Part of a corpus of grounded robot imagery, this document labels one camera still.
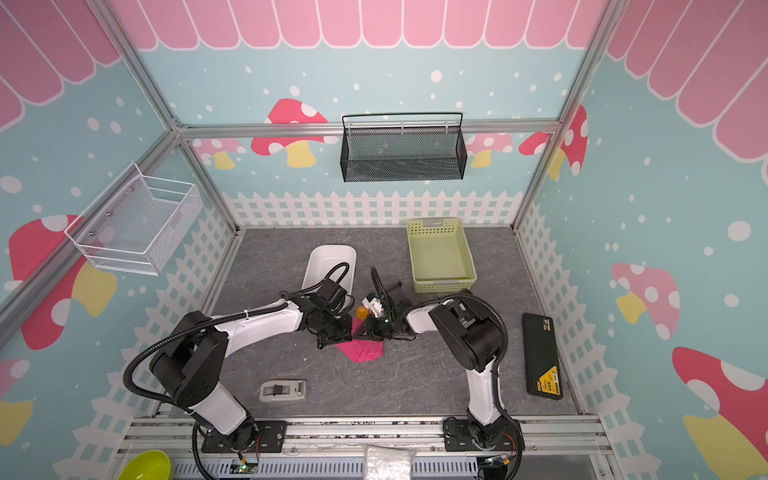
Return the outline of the pink paper napkin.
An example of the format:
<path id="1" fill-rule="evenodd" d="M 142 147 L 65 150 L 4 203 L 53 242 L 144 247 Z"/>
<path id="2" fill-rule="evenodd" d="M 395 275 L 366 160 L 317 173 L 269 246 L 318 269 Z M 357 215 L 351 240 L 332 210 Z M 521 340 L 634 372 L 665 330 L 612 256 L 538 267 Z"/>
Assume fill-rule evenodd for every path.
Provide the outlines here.
<path id="1" fill-rule="evenodd" d="M 354 363 L 374 361 L 384 354 L 383 343 L 377 341 L 351 340 L 338 344 L 337 348 Z"/>

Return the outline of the green perforated plastic basket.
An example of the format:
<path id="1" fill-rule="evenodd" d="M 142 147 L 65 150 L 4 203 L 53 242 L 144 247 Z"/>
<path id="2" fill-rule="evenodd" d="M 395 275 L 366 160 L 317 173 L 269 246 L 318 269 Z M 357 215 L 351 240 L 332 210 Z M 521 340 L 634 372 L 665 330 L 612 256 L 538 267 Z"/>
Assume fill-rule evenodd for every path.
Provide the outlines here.
<path id="1" fill-rule="evenodd" d="M 477 273 L 459 218 L 409 219 L 406 227 L 416 294 L 453 293 L 473 287 Z"/>

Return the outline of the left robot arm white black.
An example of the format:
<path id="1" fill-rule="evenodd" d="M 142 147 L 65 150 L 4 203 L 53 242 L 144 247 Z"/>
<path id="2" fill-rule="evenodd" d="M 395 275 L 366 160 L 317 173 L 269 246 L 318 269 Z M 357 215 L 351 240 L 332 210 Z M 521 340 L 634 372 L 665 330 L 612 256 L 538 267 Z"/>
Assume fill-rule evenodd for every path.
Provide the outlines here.
<path id="1" fill-rule="evenodd" d="M 229 450 L 253 448 L 259 427 L 221 383 L 224 360 L 249 345 L 296 331 L 314 335 L 319 349 L 350 341 L 353 298 L 341 281 L 351 272 L 349 263 L 340 262 L 317 283 L 283 292 L 278 301 L 256 309 L 218 317 L 188 313 L 169 336 L 128 363 L 124 387 L 183 410 L 205 433 L 219 435 Z"/>

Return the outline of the white plastic tub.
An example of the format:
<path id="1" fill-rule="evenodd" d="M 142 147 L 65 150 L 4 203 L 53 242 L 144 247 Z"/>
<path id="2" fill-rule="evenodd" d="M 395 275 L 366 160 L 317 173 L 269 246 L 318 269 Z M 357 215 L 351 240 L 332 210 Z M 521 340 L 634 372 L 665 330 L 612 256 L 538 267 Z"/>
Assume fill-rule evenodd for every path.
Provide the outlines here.
<path id="1" fill-rule="evenodd" d="M 349 264 L 349 272 L 340 281 L 340 285 L 351 294 L 354 284 L 356 260 L 357 252 L 349 245 L 328 244 L 316 247 L 310 254 L 302 288 L 308 288 L 317 284 L 333 267 L 339 263 L 346 262 Z"/>

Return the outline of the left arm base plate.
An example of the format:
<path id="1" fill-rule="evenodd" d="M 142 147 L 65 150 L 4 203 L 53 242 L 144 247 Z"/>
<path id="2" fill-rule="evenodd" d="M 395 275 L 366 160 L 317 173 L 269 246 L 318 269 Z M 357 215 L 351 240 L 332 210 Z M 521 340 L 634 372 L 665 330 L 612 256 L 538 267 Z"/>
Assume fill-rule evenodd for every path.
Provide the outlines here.
<path id="1" fill-rule="evenodd" d="M 248 418 L 230 434 L 212 429 L 203 440 L 203 453 L 280 453 L 287 422 Z"/>

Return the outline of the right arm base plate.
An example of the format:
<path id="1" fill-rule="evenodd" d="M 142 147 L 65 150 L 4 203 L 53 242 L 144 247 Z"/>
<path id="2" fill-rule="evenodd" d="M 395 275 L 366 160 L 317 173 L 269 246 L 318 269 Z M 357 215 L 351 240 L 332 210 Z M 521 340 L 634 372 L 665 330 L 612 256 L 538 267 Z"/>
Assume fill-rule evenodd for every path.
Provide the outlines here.
<path id="1" fill-rule="evenodd" d="M 524 451 L 525 441 L 518 420 L 499 417 L 481 425 L 473 417 L 448 417 L 443 422 L 444 448 L 449 452 Z"/>

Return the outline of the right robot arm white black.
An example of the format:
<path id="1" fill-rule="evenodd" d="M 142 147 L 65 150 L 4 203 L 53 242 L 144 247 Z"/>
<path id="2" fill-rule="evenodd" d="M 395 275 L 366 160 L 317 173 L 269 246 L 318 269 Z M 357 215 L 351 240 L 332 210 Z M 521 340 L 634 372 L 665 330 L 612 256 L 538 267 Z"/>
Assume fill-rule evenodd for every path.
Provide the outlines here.
<path id="1" fill-rule="evenodd" d="M 369 316 L 356 336 L 375 341 L 413 341 L 437 332 L 454 359 L 466 370 L 469 389 L 464 434 L 479 450 L 505 440 L 518 446 L 516 426 L 500 396 L 499 367 L 508 347 L 508 332 L 499 313 L 485 300 L 463 289 L 424 302 L 403 295 L 402 283 L 386 287 L 376 268 L 370 269 L 374 291 L 363 300 Z"/>

